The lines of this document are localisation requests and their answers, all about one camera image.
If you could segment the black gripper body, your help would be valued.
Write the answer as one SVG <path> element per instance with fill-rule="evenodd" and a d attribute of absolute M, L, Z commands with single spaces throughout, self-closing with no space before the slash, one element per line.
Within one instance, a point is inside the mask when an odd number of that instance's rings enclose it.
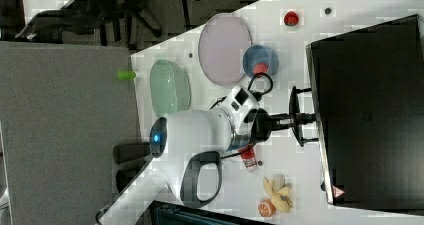
<path fill-rule="evenodd" d="M 251 142 L 257 144 L 268 140 L 274 125 L 274 119 L 264 109 L 259 109 L 251 130 Z"/>

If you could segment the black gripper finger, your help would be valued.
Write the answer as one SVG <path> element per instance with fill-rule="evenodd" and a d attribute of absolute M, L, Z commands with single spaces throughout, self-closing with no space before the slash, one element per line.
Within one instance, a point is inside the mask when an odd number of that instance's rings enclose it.
<path fill-rule="evenodd" d="M 309 124 L 316 121 L 316 116 L 308 113 L 283 113 L 272 115 L 272 119 L 280 124 Z"/>
<path fill-rule="evenodd" d="M 299 127 L 299 124 L 296 123 L 288 123 L 288 124 L 280 124 L 280 123 L 272 123 L 272 131 L 280 131 L 292 129 L 295 130 Z"/>

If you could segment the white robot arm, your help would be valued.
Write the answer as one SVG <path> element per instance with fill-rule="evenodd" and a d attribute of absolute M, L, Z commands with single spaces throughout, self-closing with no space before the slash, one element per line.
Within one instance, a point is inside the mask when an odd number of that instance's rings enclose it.
<path fill-rule="evenodd" d="M 263 94 L 234 87 L 224 101 L 210 110 L 186 110 L 165 115 L 150 130 L 151 162 L 124 188 L 120 196 L 96 215 L 96 225 L 135 225 L 163 190 L 184 206 L 202 208 L 211 203 L 199 196 L 201 170 L 216 166 L 213 180 L 223 183 L 223 154 L 267 140 L 273 131 L 296 129 L 316 116 L 297 110 L 268 114 L 260 107 Z"/>

